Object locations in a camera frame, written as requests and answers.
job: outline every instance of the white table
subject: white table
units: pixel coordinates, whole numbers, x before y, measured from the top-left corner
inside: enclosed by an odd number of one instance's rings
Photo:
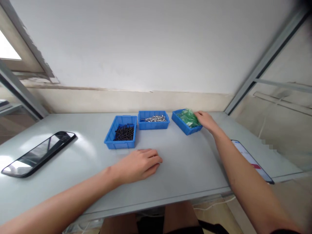
[[[109,150],[104,138],[116,115],[52,114],[0,146],[0,168],[58,131],[78,138],[28,178],[0,174],[0,224],[93,176],[134,149]],[[240,141],[275,182],[303,176],[287,159],[223,112],[211,113],[225,133]],[[150,178],[123,185],[92,205],[78,221],[107,217],[230,191],[211,134],[186,136],[170,119],[168,129],[137,131],[136,148],[157,149],[163,164]]]

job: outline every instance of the green bag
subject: green bag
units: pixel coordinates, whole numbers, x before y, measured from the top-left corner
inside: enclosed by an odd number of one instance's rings
[[[183,122],[186,123],[186,125],[190,128],[201,126],[201,124],[198,122],[196,115],[190,109],[186,108],[180,114],[177,114],[177,116],[179,116],[183,120]]]

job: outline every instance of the black smartphone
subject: black smartphone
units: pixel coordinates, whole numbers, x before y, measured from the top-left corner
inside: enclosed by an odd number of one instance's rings
[[[236,140],[231,140],[239,152],[244,156],[245,159],[256,169],[256,171],[262,176],[262,178],[269,184],[274,184],[274,181],[269,175],[260,167],[257,161],[251,156],[251,154],[243,147],[243,145]]]
[[[75,138],[76,135],[74,133],[63,131],[57,132],[40,145],[37,145],[19,159],[12,162],[4,168],[1,173],[20,178],[28,177]]]

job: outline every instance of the pile of nails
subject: pile of nails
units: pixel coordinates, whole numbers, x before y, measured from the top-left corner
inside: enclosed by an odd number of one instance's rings
[[[141,119],[141,120],[145,120],[145,122],[166,122],[167,121],[163,115],[161,115],[161,116],[154,115],[150,118],[145,118],[145,119]]]
[[[115,132],[114,141],[133,140],[134,126],[119,126]]]

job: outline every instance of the blue plastic bin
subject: blue plastic bin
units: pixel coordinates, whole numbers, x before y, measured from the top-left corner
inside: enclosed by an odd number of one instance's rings
[[[186,125],[186,123],[183,122],[183,120],[179,116],[177,116],[177,114],[180,114],[183,110],[185,109],[173,111],[172,117],[171,117],[172,120],[179,126],[179,128],[181,128],[181,130],[185,133],[185,135],[190,135],[190,134],[200,131],[202,129],[202,125],[194,127],[194,128],[190,128],[189,126]]]
[[[107,147],[111,150],[116,149],[129,149],[134,148],[135,141],[136,141],[136,129],[137,129],[137,117],[133,115],[116,115],[114,121],[108,131],[104,143]],[[133,124],[134,125],[134,133],[133,133],[133,140],[131,141],[114,141],[116,130],[119,126],[124,126],[126,124]]]
[[[145,122],[145,118],[153,117],[154,115],[165,116],[166,122]],[[139,127],[140,130],[153,130],[153,129],[167,129],[170,123],[167,113],[163,110],[158,111],[139,111]]]

